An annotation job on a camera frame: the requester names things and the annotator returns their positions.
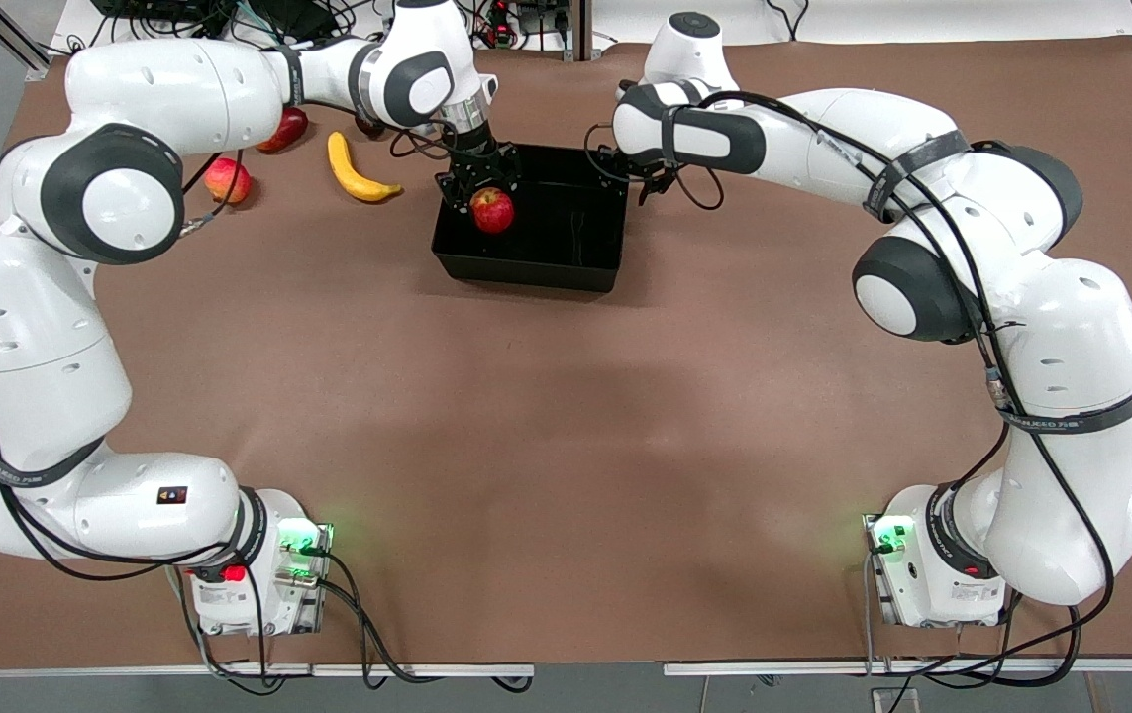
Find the red fruit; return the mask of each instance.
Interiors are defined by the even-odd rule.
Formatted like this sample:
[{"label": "red fruit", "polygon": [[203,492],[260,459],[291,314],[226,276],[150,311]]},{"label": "red fruit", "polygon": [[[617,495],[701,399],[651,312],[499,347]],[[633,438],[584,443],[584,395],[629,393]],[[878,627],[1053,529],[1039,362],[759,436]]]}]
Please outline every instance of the red fruit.
[{"label": "red fruit", "polygon": [[311,119],[306,115],[303,110],[297,106],[285,108],[284,113],[280,117],[280,126],[275,127],[275,134],[258,144],[257,151],[264,151],[267,154],[280,151],[302,136],[308,126],[311,126]]},{"label": "red fruit", "polygon": [[[239,174],[235,174],[235,166],[240,166]],[[234,177],[235,186],[231,187],[231,179]],[[226,191],[231,191],[231,198],[226,203],[240,203],[249,195],[252,188],[252,177],[249,169],[243,167],[243,163],[235,163],[234,158],[217,158],[209,165],[209,170],[204,172],[204,188],[209,189],[209,195],[217,203],[222,203]]]},{"label": "red fruit", "polygon": [[484,234],[498,234],[512,225],[512,198],[498,188],[483,188],[470,199],[473,223]]}]

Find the white robotic arm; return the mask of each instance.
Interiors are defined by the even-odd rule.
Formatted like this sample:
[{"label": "white robotic arm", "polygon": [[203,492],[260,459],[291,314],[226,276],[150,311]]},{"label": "white robotic arm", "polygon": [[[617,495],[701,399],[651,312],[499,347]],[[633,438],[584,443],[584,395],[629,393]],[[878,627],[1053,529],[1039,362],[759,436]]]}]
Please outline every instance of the white robotic arm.
[{"label": "white robotic arm", "polygon": [[[621,93],[617,146],[646,175],[679,165],[731,171],[894,222],[851,272],[863,310],[892,334],[949,343],[993,325],[1018,397],[990,371],[1010,424],[1003,469],[961,488],[907,488],[873,527],[887,551],[883,585],[894,605],[885,613],[909,626],[995,622],[1003,579],[1050,604],[1099,591],[1097,547],[1035,440],[1118,572],[1132,556],[1132,302],[1107,267],[1046,256],[1081,214],[1072,172],[1027,147],[971,147],[945,113],[878,91],[744,105],[746,94],[726,93],[707,105],[731,80],[719,26],[674,15],[644,80]],[[978,312],[980,294],[992,320]]]},{"label": "white robotic arm", "polygon": [[185,226],[180,156],[268,139],[284,105],[404,128],[441,113],[474,146],[490,140],[495,78],[477,74],[451,0],[400,0],[381,44],[114,44],[78,52],[65,89],[67,130],[0,160],[0,551],[181,564],[198,574],[205,630],[257,633],[259,599],[266,633],[305,630],[315,598],[298,586],[307,557],[295,550],[324,533],[294,498],[240,488],[214,457],[104,443],[131,394],[95,267],[170,249]]}]

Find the brown tabletop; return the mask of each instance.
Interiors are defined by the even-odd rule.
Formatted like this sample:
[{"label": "brown tabletop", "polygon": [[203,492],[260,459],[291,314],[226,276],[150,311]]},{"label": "brown tabletop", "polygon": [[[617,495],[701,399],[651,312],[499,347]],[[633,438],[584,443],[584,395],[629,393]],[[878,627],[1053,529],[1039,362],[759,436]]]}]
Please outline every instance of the brown tabletop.
[{"label": "brown tabletop", "polygon": [[[563,65],[482,52],[501,139],[580,146],[644,46]],[[1058,256],[1132,290],[1132,41],[729,49],[774,96],[865,86],[946,110],[972,139],[1045,148],[1086,212]],[[9,140],[67,126],[61,72]],[[117,450],[220,456],[336,524],[391,648],[413,662],[863,658],[860,514],[955,478],[997,421],[972,346],[886,335],[850,272],[883,233],[859,208],[723,177],[629,205],[607,297],[462,284],[429,250],[439,164],[393,160],[308,109],[305,144],[246,151],[257,195],[157,260],[104,267],[98,302],[135,388]],[[327,131],[384,206],[329,175]],[[188,160],[189,170],[199,157]],[[689,184],[710,196],[702,175]],[[212,206],[203,190],[190,212]],[[1132,562],[1086,654],[1132,655]],[[1026,609],[1018,639],[1060,622]],[[273,660],[352,662],[350,618]],[[950,630],[882,632],[942,654]],[[968,632],[961,650],[989,650]],[[1053,654],[1057,645],[1041,648]],[[89,583],[0,555],[0,669],[197,662],[163,577]]]}]

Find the black tray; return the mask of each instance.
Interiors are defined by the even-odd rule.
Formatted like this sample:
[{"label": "black tray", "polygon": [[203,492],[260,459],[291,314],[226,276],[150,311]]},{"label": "black tray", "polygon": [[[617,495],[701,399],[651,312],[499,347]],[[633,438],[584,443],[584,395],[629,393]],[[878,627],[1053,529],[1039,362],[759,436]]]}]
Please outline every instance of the black tray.
[{"label": "black tray", "polygon": [[[606,179],[582,148],[518,145],[521,180],[508,230],[487,234],[444,203],[434,256],[453,278],[610,292],[623,258],[626,182]],[[623,175],[616,160],[598,165]]]}]

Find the yellow banana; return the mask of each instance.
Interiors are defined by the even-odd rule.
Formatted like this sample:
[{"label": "yellow banana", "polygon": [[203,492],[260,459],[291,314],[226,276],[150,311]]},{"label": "yellow banana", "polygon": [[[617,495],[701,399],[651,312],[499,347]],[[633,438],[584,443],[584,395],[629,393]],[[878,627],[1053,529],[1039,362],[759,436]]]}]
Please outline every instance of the yellow banana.
[{"label": "yellow banana", "polygon": [[332,166],[332,175],[336,177],[341,188],[359,200],[378,203],[378,200],[389,198],[391,195],[402,194],[403,186],[387,186],[384,182],[376,182],[363,178],[353,170],[353,165],[350,163],[350,146],[338,130],[328,135],[328,165]]}]

